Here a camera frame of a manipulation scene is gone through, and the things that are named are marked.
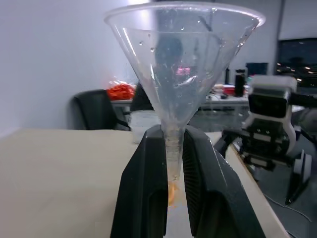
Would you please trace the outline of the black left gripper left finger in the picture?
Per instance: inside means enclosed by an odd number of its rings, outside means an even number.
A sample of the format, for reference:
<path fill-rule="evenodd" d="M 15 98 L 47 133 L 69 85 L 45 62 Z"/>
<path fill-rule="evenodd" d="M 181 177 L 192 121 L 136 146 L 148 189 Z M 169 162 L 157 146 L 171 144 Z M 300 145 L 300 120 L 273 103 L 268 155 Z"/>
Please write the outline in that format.
<path fill-rule="evenodd" d="M 160 125 L 148 129 L 125 167 L 110 236 L 162 238 L 166 234 L 168 181 Z"/>

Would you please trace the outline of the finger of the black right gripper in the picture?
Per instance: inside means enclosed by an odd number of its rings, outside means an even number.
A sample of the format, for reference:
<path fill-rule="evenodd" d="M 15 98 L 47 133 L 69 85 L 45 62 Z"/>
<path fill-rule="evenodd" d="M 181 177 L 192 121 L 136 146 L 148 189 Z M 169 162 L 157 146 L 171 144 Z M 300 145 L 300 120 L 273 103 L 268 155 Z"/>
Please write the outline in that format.
<path fill-rule="evenodd" d="M 312 168 L 312 156 L 302 150 L 300 157 L 295 158 L 292 165 L 285 204 L 294 203 L 306 189 Z"/>
<path fill-rule="evenodd" d="M 221 138 L 215 143 L 215 150 L 225 158 L 226 151 L 230 144 L 237 138 L 244 136 L 244 132 L 238 129 L 224 129 L 221 134 Z"/>

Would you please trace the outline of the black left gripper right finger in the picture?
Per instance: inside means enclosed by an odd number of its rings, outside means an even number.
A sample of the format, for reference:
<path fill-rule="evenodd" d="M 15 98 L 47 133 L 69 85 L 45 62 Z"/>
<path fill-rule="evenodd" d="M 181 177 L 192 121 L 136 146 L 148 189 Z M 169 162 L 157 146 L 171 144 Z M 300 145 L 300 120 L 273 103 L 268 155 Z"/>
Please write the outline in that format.
<path fill-rule="evenodd" d="M 238 175 L 210 138 L 192 126 L 184 134 L 183 173 L 193 237 L 265 237 Z"/>

